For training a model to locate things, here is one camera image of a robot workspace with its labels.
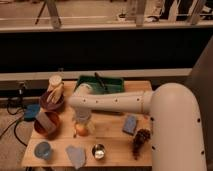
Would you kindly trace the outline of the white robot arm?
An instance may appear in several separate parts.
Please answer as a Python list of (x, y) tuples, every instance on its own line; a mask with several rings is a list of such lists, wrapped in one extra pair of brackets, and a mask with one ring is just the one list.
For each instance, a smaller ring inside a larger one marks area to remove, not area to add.
[(148, 114), (152, 171), (207, 171), (199, 104), (184, 85), (166, 83), (154, 91), (94, 95), (83, 84), (68, 104), (77, 117), (92, 110)]

